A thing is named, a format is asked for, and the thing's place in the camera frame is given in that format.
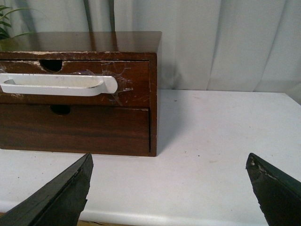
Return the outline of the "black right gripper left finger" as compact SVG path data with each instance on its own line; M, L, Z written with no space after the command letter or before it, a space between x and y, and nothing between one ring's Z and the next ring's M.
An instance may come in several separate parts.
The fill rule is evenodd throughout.
M75 226L87 203L93 158L85 154L0 218L2 226Z

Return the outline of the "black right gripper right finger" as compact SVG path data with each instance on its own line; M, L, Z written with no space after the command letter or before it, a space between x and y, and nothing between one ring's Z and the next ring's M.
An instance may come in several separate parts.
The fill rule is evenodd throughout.
M253 192L269 226L301 224L301 183L250 153L246 161Z

